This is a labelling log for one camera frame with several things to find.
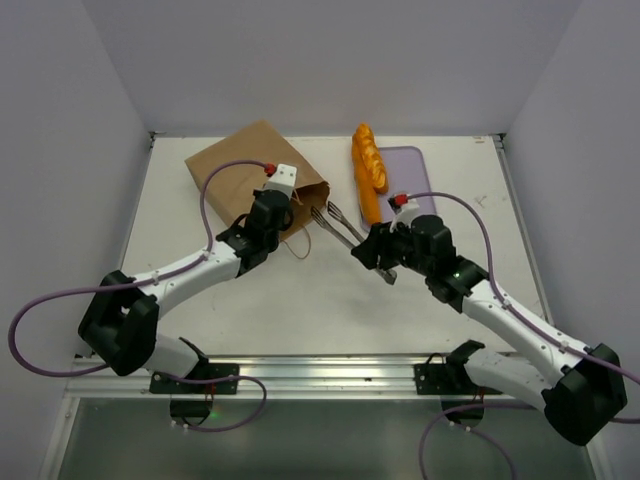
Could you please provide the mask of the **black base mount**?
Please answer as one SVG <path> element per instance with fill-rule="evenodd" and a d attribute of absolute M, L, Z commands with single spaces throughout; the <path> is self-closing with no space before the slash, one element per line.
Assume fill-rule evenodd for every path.
<path fill-rule="evenodd" d="M 230 380 L 230 377 L 238 374 L 238 364 L 202 364 L 197 366 L 195 372 L 189 374 L 187 378 L 190 380 L 224 379 L 224 382 L 191 384 L 154 372 L 149 392 L 154 395 L 169 396 L 169 414 L 173 421 L 183 427 L 200 427 L 211 418 L 216 395 L 237 393 L 238 381 Z"/>
<path fill-rule="evenodd" d="M 432 353 L 426 360 L 413 365 L 413 381 L 419 396 L 437 396 L 442 410 L 468 404 L 480 405 L 486 395 L 501 392 L 475 384 L 464 370 L 472 353 L 484 348 L 469 340 L 449 354 Z"/>

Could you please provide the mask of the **lilac plastic tray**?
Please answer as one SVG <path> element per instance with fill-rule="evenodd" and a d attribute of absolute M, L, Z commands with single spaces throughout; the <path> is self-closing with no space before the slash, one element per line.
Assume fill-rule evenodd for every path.
<path fill-rule="evenodd" d="M 388 198 L 398 193 L 430 192 L 431 185 L 422 152 L 414 146 L 379 147 L 389 179 L 389 190 L 386 194 L 377 194 L 382 222 L 389 222 L 394 212 L 388 204 Z M 360 211 L 360 225 L 368 232 L 369 224 L 365 222 Z"/>

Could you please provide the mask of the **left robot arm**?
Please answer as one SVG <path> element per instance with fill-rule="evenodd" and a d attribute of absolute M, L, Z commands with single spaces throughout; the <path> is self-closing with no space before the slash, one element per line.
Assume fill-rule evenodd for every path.
<path fill-rule="evenodd" d="M 184 338 L 159 334 L 160 319 L 203 290 L 265 262 L 292 223 L 289 195 L 256 190 L 250 211 L 212 245 L 164 269 L 136 277 L 116 270 L 104 277 L 80 322 L 80 338 L 119 376 L 144 368 L 172 378 L 185 392 L 201 390 L 208 379 L 205 355 Z"/>

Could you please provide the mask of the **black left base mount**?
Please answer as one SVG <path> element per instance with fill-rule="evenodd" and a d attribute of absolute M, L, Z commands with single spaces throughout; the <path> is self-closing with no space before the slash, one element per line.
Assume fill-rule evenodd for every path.
<path fill-rule="evenodd" d="M 230 377 L 238 374 L 238 364 L 202 364 L 197 366 L 195 372 L 189 374 L 187 378 L 190 380 L 224 379 L 224 382 L 191 384 L 154 372 L 149 392 L 154 395 L 169 396 L 169 414 L 173 421 L 183 427 L 200 427 L 211 418 L 216 395 L 237 393 L 238 381 L 230 380 Z"/>

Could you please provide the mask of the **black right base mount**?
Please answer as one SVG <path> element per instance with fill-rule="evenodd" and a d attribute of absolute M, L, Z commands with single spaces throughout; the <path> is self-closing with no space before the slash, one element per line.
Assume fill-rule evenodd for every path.
<path fill-rule="evenodd" d="M 442 410 L 468 404 L 480 405 L 486 395 L 501 392 L 475 384 L 464 370 L 472 353 L 484 348 L 469 340 L 449 354 L 432 353 L 426 360 L 413 365 L 413 381 L 419 396 L 437 396 Z"/>

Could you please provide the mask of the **brown paper bag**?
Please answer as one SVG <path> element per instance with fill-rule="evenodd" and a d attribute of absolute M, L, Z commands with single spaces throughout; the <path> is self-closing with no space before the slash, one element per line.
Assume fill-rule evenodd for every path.
<path fill-rule="evenodd" d="M 227 226 L 250 210 L 253 191 L 267 181 L 263 167 L 228 165 L 240 160 L 286 164 L 297 169 L 291 200 L 294 221 L 281 234 L 283 240 L 310 223 L 311 209 L 324 207 L 328 200 L 329 183 L 270 123 L 257 121 L 186 160 L 196 186 L 206 192 L 206 201 Z"/>

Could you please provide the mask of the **aluminium mounting rail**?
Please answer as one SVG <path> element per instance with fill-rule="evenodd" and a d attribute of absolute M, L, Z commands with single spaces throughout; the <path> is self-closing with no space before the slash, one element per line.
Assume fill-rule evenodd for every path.
<path fill-rule="evenodd" d="M 433 387 L 416 368 L 424 364 L 441 365 L 439 354 L 422 356 L 262 356 L 212 357 L 217 369 L 231 375 L 254 377 L 266 387 L 273 400 L 407 400 L 437 399 L 459 395 L 451 389 Z M 140 369 L 120 377 L 110 370 L 72 378 L 65 395 L 89 399 L 180 398 L 200 399 L 200 394 L 154 393 L 157 379 Z"/>

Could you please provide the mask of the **orange fake bread loaf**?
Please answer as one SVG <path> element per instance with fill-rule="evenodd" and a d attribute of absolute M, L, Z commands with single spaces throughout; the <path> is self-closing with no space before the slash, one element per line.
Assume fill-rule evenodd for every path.
<path fill-rule="evenodd" d="M 358 186 L 369 185 L 377 194 L 386 194 L 389 179 L 374 132 L 366 123 L 361 123 L 352 136 L 352 163 Z"/>

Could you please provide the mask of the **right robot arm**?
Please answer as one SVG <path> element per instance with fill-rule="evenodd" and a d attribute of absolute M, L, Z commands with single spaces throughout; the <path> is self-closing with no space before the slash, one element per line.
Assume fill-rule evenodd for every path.
<path fill-rule="evenodd" d="M 529 362 L 518 366 L 469 342 L 463 347 L 468 356 L 445 369 L 454 391 L 468 392 L 477 385 L 517 398 L 541 411 L 558 434 L 579 446 L 587 445 L 626 406 L 617 353 L 562 333 L 506 295 L 486 270 L 457 253 L 440 217 L 376 224 L 351 254 L 368 270 L 402 266 L 424 276 L 437 300 L 487 327 Z"/>

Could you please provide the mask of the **orange fake baguette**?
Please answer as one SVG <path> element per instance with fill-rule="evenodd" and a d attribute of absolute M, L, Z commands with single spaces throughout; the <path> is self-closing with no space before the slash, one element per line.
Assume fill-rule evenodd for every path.
<path fill-rule="evenodd" d="M 363 219 L 369 225 L 382 221 L 377 193 L 359 153 L 352 151 L 354 180 Z"/>

